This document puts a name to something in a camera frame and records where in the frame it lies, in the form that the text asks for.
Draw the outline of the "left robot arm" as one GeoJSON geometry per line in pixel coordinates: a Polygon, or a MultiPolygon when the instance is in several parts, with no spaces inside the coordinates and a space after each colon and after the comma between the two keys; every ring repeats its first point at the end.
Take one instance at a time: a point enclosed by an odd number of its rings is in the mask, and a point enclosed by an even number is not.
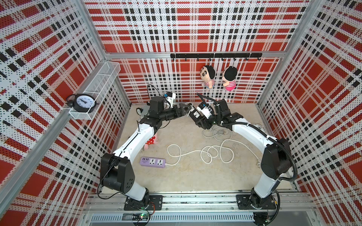
{"type": "Polygon", "coordinates": [[[191,110],[191,105],[183,103],[165,109],[164,101],[163,97],[153,97],[148,112],[137,123],[136,131],[119,149],[102,156],[97,195],[100,194],[101,187],[107,187],[128,197],[128,202],[133,208],[148,208],[150,192],[135,180],[132,166],[134,159],[147,141],[162,127],[164,121],[181,118],[191,110]]]}

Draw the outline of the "black hook rail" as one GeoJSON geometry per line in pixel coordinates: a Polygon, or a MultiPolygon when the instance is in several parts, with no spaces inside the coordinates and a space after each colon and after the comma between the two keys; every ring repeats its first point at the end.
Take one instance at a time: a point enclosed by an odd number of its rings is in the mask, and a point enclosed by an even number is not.
{"type": "Polygon", "coordinates": [[[173,53],[170,54],[171,59],[191,59],[191,58],[257,58],[260,59],[263,56],[262,53],[173,53]]]}

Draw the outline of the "pink strawberry plush toy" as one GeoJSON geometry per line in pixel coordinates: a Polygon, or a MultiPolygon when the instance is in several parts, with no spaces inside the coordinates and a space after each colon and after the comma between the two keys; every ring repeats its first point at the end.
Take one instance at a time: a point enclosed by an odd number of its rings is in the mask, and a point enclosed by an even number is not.
{"type": "Polygon", "coordinates": [[[150,145],[155,145],[158,144],[159,140],[158,140],[158,135],[155,134],[152,138],[150,138],[144,145],[144,150],[149,149],[150,145]]]}

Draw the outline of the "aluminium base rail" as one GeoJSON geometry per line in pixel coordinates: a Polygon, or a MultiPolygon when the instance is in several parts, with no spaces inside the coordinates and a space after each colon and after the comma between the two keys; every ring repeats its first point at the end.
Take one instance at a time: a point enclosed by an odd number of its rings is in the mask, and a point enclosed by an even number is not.
{"type": "Polygon", "coordinates": [[[251,206],[248,191],[152,193],[146,210],[129,198],[92,195],[82,226],[320,226],[308,194],[281,190],[261,208],[251,206]]]}

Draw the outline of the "hanging doll pink shirt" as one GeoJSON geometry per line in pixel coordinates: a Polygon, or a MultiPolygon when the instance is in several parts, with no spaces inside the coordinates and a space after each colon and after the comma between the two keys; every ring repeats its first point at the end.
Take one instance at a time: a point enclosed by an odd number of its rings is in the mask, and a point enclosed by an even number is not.
{"type": "Polygon", "coordinates": [[[236,88],[236,76],[237,76],[237,68],[233,66],[227,67],[222,74],[223,87],[227,91],[232,91],[236,88]]]}

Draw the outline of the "hanging doll striped shirt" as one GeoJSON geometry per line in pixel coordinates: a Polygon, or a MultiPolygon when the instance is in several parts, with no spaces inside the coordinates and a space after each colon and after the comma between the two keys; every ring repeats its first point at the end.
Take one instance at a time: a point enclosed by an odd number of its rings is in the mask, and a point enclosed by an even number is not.
{"type": "Polygon", "coordinates": [[[212,89],[215,85],[216,72],[212,66],[203,66],[200,71],[200,77],[206,88],[212,89]]]}

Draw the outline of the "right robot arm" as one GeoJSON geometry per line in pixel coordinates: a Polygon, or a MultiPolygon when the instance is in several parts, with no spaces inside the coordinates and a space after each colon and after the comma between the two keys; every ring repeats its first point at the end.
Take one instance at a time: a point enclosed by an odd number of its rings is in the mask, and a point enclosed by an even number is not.
{"type": "Polygon", "coordinates": [[[239,113],[232,113],[225,100],[216,101],[211,107],[202,101],[192,107],[189,115],[197,126],[209,130],[217,125],[235,132],[262,153],[260,168],[262,175],[250,193],[246,206],[262,209],[282,181],[293,182],[298,177],[298,170],[293,160],[289,143],[286,139],[277,139],[268,135],[257,126],[248,122],[239,113]]]}

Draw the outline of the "purple power strip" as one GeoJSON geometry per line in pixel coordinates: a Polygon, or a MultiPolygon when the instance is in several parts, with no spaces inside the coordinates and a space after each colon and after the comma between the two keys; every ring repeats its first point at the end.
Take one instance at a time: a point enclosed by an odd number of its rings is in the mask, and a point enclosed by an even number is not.
{"type": "Polygon", "coordinates": [[[165,168],[166,161],[162,158],[153,158],[153,157],[141,157],[140,165],[143,167],[152,167],[152,168],[165,168]]]}

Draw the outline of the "black power strip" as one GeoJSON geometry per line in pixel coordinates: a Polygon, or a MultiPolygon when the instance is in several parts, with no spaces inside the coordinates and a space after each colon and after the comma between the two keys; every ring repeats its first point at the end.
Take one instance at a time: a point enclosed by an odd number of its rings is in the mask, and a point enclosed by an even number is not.
{"type": "Polygon", "coordinates": [[[198,112],[197,109],[195,108],[192,108],[190,111],[189,111],[189,117],[195,122],[197,123],[200,119],[201,119],[201,115],[200,113],[198,112]]]}

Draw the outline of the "black alarm clock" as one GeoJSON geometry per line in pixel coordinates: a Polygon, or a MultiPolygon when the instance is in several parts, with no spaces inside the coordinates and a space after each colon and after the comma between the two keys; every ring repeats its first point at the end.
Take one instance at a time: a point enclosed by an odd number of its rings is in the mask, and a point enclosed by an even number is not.
{"type": "Polygon", "coordinates": [[[72,94],[66,98],[67,106],[79,113],[92,113],[97,105],[96,99],[88,94],[72,94]]]}

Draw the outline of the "white alarm clock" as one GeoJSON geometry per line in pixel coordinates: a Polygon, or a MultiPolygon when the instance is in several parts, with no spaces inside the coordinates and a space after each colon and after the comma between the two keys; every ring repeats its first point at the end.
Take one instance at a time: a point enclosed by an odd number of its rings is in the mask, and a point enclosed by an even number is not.
{"type": "Polygon", "coordinates": [[[262,124],[256,123],[256,124],[254,124],[254,126],[256,126],[260,130],[263,130],[263,131],[265,130],[265,128],[262,124]]]}

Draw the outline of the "grey husky plush toy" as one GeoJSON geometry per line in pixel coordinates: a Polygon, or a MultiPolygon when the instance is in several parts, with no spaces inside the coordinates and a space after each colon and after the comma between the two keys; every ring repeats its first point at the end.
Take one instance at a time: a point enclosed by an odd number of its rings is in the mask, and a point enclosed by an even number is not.
{"type": "Polygon", "coordinates": [[[143,118],[148,113],[148,110],[149,109],[146,107],[144,107],[144,108],[137,107],[136,113],[140,116],[140,118],[143,118]]]}

